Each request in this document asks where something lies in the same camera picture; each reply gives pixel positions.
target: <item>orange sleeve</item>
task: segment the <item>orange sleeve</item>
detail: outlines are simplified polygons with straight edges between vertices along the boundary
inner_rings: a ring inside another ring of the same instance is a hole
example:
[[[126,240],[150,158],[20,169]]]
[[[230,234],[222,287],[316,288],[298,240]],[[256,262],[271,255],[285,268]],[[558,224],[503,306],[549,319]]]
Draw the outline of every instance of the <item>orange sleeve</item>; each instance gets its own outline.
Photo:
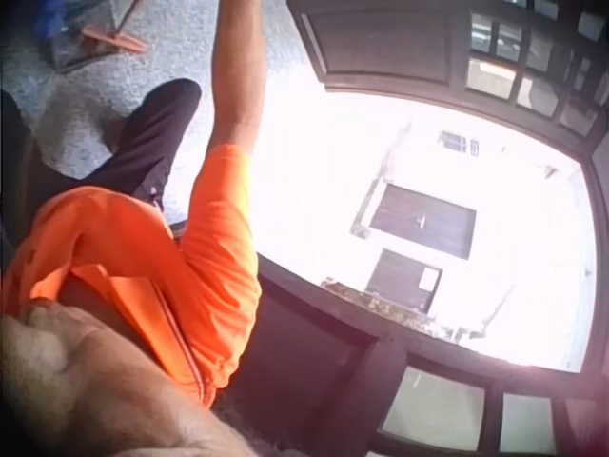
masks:
[[[250,155],[233,145],[207,153],[182,240],[187,263],[209,291],[205,306],[212,325],[211,334],[188,339],[195,351],[213,354],[215,360],[209,362],[215,372],[208,381],[219,388],[237,369],[261,294],[249,228],[250,162]]]

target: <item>black pants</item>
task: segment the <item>black pants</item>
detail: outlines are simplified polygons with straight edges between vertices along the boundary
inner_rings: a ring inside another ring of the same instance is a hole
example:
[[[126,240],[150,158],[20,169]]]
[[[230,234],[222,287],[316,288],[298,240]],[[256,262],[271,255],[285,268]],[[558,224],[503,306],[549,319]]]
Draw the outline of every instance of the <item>black pants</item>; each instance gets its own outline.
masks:
[[[50,198],[79,186],[114,190],[162,208],[176,151],[200,99],[201,88],[187,79],[154,89],[127,119],[114,155],[77,180],[42,162],[19,108],[2,91],[2,224],[11,243],[23,241],[36,211]]]

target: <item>window pane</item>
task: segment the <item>window pane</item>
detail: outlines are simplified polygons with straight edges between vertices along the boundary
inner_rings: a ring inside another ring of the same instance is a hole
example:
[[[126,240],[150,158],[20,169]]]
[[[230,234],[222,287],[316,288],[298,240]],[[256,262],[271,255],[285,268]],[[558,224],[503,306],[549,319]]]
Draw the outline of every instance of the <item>window pane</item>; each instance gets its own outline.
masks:
[[[560,116],[560,123],[581,136],[586,136],[594,126],[598,115],[598,112],[591,109],[588,104],[578,98],[571,98]]]
[[[497,55],[505,59],[518,61],[521,52],[522,29],[507,24],[499,25],[499,40],[497,42]]]
[[[583,57],[581,59],[580,68],[578,69],[578,74],[575,77],[575,83],[573,84],[573,88],[580,92],[583,89],[583,83],[586,80],[586,74],[590,69],[590,59],[587,57]]]
[[[503,396],[500,452],[556,453],[548,398]]]
[[[533,33],[531,36],[531,48],[526,58],[526,66],[546,73],[552,52],[552,40],[546,36]]]
[[[605,27],[606,22],[603,17],[583,12],[578,23],[578,32],[592,41],[599,41],[602,28]]]
[[[516,5],[517,7],[526,8],[526,0],[503,0],[503,2]]]
[[[442,131],[438,141],[440,141],[445,148],[455,150],[456,152],[465,152],[467,150],[467,140],[463,136],[449,131]]]
[[[518,104],[551,117],[559,102],[551,84],[539,79],[523,78]]]
[[[469,60],[467,86],[471,89],[507,99],[512,90],[516,73],[499,65],[489,64],[478,59]]]
[[[431,446],[476,450],[484,390],[406,369],[383,430]]]
[[[472,14],[472,50],[490,51],[492,27],[490,18]]]
[[[599,87],[594,95],[594,103],[603,107],[609,98],[609,73],[603,74],[600,78]]]
[[[559,17],[557,0],[535,0],[535,11],[556,20]]]

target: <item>mop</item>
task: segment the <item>mop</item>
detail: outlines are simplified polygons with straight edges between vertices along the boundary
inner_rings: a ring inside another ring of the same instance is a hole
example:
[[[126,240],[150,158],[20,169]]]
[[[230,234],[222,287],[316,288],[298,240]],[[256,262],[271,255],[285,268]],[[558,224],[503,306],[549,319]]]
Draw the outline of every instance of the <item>mop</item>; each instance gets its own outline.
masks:
[[[131,3],[127,12],[125,13],[125,16],[123,16],[123,20],[115,30],[106,31],[99,27],[88,25],[83,27],[81,33],[89,39],[107,43],[118,48],[119,50],[127,50],[135,53],[146,52],[146,43],[123,33],[123,28],[127,24],[129,17],[133,14],[141,1],[142,0],[133,0],[133,3]]]

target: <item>orange shirt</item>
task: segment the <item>orange shirt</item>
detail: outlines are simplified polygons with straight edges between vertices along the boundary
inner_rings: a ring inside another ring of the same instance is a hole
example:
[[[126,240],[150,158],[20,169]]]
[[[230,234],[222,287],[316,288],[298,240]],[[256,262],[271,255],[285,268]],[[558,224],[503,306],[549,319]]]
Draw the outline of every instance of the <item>orange shirt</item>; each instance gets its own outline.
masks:
[[[158,209],[106,189],[56,196],[36,214],[3,280],[3,312],[57,300],[70,273],[98,292],[165,371],[206,406],[238,366],[260,285],[249,229],[250,156],[211,150],[177,245]]]

